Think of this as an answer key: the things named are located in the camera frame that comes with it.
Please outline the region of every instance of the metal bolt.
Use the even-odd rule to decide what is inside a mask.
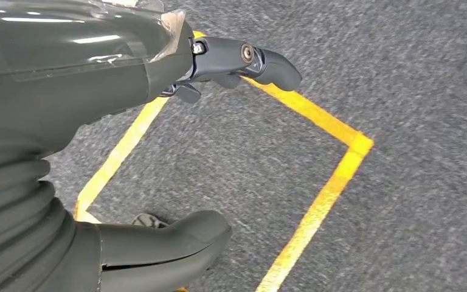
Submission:
[[[193,43],[192,44],[192,53],[195,55],[200,55],[205,52],[205,45],[202,43]]]
[[[253,46],[249,44],[244,44],[241,46],[241,58],[246,63],[251,63],[253,61],[255,53],[253,51]]]

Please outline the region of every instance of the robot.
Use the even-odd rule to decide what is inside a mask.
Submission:
[[[195,38],[184,17],[92,0],[0,0],[0,291],[168,292],[224,249],[232,230],[218,212],[162,229],[77,222],[40,180],[44,158],[80,126],[159,96],[197,102],[194,82],[300,84],[282,55]]]

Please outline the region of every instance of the floor marking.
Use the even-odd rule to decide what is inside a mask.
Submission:
[[[194,35],[196,38],[205,36],[203,33],[195,31]],[[248,78],[246,80],[348,145],[348,151],[337,165],[332,177],[319,192],[303,216],[294,235],[280,252],[256,290],[256,292],[276,292],[359,168],[366,154],[373,147],[373,141],[295,91],[286,92],[273,84],[261,85],[254,80]],[[75,207],[74,217],[76,220],[99,223],[98,219],[87,212],[88,207],[138,144],[166,102],[167,99],[158,98],[144,107],[102,167],[80,192]]]
[[[341,142],[350,146],[358,132],[347,124],[341,122],[330,113],[320,108],[306,97],[295,91],[283,91],[273,84],[262,85],[253,79],[245,78],[253,86],[262,89],[287,107],[312,121],[316,126],[327,131]]]
[[[362,142],[348,149],[341,162],[337,165],[334,174],[327,181],[323,189],[303,216],[291,240],[280,252],[263,280],[255,290],[256,292],[276,292],[283,281],[302,255],[321,223],[329,213],[339,195],[353,177],[364,156],[371,149],[373,143],[370,139],[361,139]]]
[[[103,190],[106,183],[112,178],[117,169],[119,169],[122,162],[139,143],[167,100],[167,98],[158,97],[144,106],[139,116],[137,116],[119,143],[110,152],[105,163],[97,170],[78,195],[74,212],[74,218],[76,220],[81,220],[83,217],[89,218],[89,216],[84,215],[84,213],[97,198],[97,195]]]

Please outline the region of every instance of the plastic wrap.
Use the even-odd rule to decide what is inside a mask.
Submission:
[[[20,81],[159,61],[176,52],[185,12],[147,4],[0,0],[0,74]]]

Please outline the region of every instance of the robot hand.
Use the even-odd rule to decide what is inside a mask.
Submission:
[[[201,93],[190,83],[210,80],[225,88],[234,88],[241,77],[247,77],[265,85],[274,83],[284,91],[295,90],[302,81],[300,72],[284,56],[244,41],[208,36],[191,39],[190,45],[191,69],[161,96],[178,96],[195,103]]]

